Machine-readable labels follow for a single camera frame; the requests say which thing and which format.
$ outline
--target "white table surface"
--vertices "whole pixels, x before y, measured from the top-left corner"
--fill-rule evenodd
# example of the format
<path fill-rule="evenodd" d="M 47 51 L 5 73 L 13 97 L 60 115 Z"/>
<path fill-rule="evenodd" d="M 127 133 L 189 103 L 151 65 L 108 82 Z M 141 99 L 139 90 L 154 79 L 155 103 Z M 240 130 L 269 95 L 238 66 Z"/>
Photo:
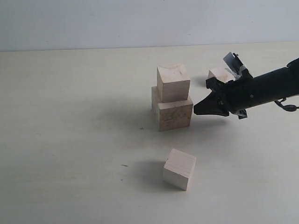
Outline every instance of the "white table surface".
<path fill-rule="evenodd" d="M 0 223 L 297 224 L 299 112 L 269 103 L 157 131 L 157 65 L 184 63 L 196 104 L 230 51 L 258 76 L 299 42 L 1 52 Z M 172 148 L 197 157 L 187 192 L 162 182 Z"/>

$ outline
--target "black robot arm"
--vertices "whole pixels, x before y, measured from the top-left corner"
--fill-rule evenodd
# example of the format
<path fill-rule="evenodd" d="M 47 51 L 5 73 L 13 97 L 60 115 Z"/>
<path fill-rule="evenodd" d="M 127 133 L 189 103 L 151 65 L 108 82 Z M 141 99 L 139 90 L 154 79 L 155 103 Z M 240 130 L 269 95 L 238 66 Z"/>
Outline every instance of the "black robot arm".
<path fill-rule="evenodd" d="M 299 94 L 299 58 L 286 67 L 257 77 L 252 77 L 237 54 L 230 52 L 223 60 L 235 80 L 223 83 L 215 77 L 207 79 L 206 87 L 212 92 L 194 106 L 195 114 L 229 116 L 232 113 L 243 119 L 247 117 L 246 109 L 269 102 L 275 102 L 289 112 L 298 109 L 282 102 Z"/>

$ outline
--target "wooden cube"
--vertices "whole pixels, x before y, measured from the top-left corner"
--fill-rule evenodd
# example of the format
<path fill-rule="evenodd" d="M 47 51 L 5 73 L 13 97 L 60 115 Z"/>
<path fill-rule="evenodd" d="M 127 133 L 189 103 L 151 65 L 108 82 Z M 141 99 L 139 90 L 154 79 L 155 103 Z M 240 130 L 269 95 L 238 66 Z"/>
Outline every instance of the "wooden cube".
<path fill-rule="evenodd" d="M 157 67 L 157 86 L 163 103 L 187 100 L 190 78 L 183 64 Z"/>
<path fill-rule="evenodd" d="M 163 168 L 163 180 L 182 190 L 187 190 L 195 162 L 195 156 L 172 149 Z"/>
<path fill-rule="evenodd" d="M 193 102 L 187 100 L 162 103 L 158 88 L 151 87 L 152 110 L 155 114 L 159 131 L 166 131 L 190 125 Z"/>
<path fill-rule="evenodd" d="M 219 81 L 222 81 L 223 83 L 228 82 L 229 80 L 234 80 L 233 74 L 231 74 L 226 69 L 219 67 L 209 70 L 209 74 L 207 78 L 216 77 Z"/>

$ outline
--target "large wooden block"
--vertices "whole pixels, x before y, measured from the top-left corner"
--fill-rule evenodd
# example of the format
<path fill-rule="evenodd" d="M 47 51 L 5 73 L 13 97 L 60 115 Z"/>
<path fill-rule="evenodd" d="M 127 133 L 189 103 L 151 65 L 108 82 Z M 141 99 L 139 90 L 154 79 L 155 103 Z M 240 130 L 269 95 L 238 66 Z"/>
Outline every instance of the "large wooden block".
<path fill-rule="evenodd" d="M 209 70 L 209 74 L 207 78 L 216 77 L 219 81 L 222 81 L 223 83 L 228 82 L 229 80 L 234 80 L 234 76 L 227 71 L 225 68 L 219 67 Z"/>
<path fill-rule="evenodd" d="M 195 156 L 172 149 L 163 168 L 163 180 L 182 190 L 187 190 L 195 162 Z"/>
<path fill-rule="evenodd" d="M 163 103 L 187 100 L 190 78 L 183 64 L 157 67 L 157 86 Z"/>
<path fill-rule="evenodd" d="M 158 123 L 159 131 L 166 131 L 190 125 L 193 102 L 187 100 L 162 103 L 158 88 L 151 87 L 152 110 Z"/>

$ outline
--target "wooden block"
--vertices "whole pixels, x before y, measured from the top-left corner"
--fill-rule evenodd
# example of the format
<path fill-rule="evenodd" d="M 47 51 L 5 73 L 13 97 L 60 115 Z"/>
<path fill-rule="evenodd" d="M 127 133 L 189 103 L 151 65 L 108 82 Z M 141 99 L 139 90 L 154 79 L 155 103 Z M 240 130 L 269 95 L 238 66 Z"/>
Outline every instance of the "wooden block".
<path fill-rule="evenodd" d="M 182 190 L 187 190 L 195 162 L 195 156 L 172 149 L 163 168 L 163 180 Z"/>
<path fill-rule="evenodd" d="M 222 67 L 209 70 L 207 78 L 209 79 L 211 77 L 216 77 L 216 79 L 222 81 L 223 83 L 226 83 L 229 80 L 234 80 L 234 76 Z"/>
<path fill-rule="evenodd" d="M 158 123 L 159 131 L 166 131 L 190 125 L 193 102 L 187 100 L 162 103 L 158 88 L 151 87 L 152 110 Z"/>
<path fill-rule="evenodd" d="M 183 64 L 157 67 L 157 86 L 163 103 L 187 100 L 190 78 Z"/>

